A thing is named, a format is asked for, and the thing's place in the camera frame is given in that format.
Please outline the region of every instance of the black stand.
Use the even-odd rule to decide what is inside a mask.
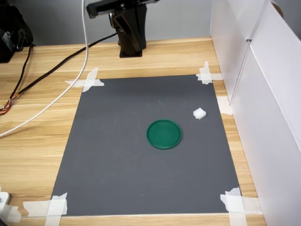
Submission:
[[[109,13],[110,23],[118,33],[120,57],[142,57],[146,48],[146,4],[159,0],[102,0],[87,5],[90,18]]]
[[[124,9],[110,17],[118,33],[120,57],[142,57],[142,50],[146,48],[146,11],[146,5],[141,5]]]

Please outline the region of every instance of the black cable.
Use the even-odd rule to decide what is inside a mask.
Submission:
[[[17,83],[17,85],[16,85],[14,91],[13,91],[12,94],[10,95],[9,99],[13,98],[14,94],[16,93],[16,91],[17,91],[17,89],[18,89],[18,87],[19,87],[19,85],[20,85],[20,83],[21,83],[21,81],[22,81],[22,78],[23,78],[23,75],[24,75],[24,72],[25,72],[25,68],[26,68],[27,62],[28,62],[28,60],[29,60],[29,56],[30,56],[31,51],[32,51],[32,45],[30,44],[30,45],[29,45],[29,50],[28,50],[28,55],[27,55],[27,58],[26,58],[26,60],[25,60],[25,63],[24,63],[24,65],[23,65],[23,68],[22,68],[22,72],[21,72],[20,79],[19,79],[19,81],[18,81],[18,83]]]
[[[112,34],[110,36],[107,36],[103,39],[97,40],[93,43],[91,43],[89,45],[89,47],[92,47],[94,45],[96,45],[97,43],[104,41],[106,39],[109,39],[111,37],[114,37],[115,35],[117,35],[117,33]],[[56,65],[54,68],[52,68],[50,71],[46,72],[45,74],[43,74],[42,76],[40,76],[39,78],[37,78],[35,81],[33,81],[31,84],[29,84],[28,86],[26,86],[24,89],[22,89],[20,92],[18,92],[18,94],[22,94],[24,93],[26,90],[30,89],[31,87],[33,87],[35,84],[37,84],[39,81],[41,81],[42,79],[46,78],[48,75],[50,75],[51,73],[55,72],[58,68],[60,68],[63,64],[65,64],[68,60],[70,60],[71,58],[75,57],[76,55],[78,55],[79,53],[83,52],[86,49],[86,47],[81,48],[80,50],[78,50],[77,52],[71,54],[70,56],[66,57],[64,60],[62,60],[58,65]]]

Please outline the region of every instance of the round lid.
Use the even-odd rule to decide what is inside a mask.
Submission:
[[[171,120],[157,120],[149,125],[146,133],[149,143],[157,149],[170,149],[181,140],[181,128]]]

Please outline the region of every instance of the black device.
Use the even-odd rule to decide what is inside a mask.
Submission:
[[[33,42],[33,35],[22,15],[7,0],[0,0],[0,63],[7,63],[16,51]]]
[[[121,47],[120,57],[141,57],[146,48],[146,4],[159,0],[102,0],[87,5],[90,18],[109,13]]]

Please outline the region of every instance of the white tape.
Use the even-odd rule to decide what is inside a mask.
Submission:
[[[218,107],[223,114],[233,114],[228,97],[217,97]]]
[[[198,81],[202,81],[202,83],[206,85],[212,83],[208,61],[205,62],[204,67],[199,69],[199,73],[200,74],[196,74]]]
[[[262,214],[259,199],[242,197],[239,187],[221,194],[221,201],[229,212],[231,226],[247,226],[246,214]]]
[[[67,214],[67,193],[53,196],[51,200],[23,202],[29,217],[47,217],[45,226],[59,226],[62,215]]]
[[[21,213],[18,211],[17,206],[7,205],[9,201],[9,194],[7,192],[1,192],[0,186],[0,218],[4,222],[20,222],[21,221]]]
[[[98,67],[94,68],[92,71],[88,73],[86,80],[78,80],[73,85],[73,87],[83,87],[82,92],[86,92],[92,86],[104,86],[103,82],[101,82],[99,79],[95,79],[97,76],[97,72],[98,72]]]
[[[208,85],[212,83],[212,80],[220,81],[222,80],[222,74],[211,74],[209,69],[208,61],[205,62],[204,67],[199,69],[199,74],[196,74],[198,81],[202,81],[203,84]]]

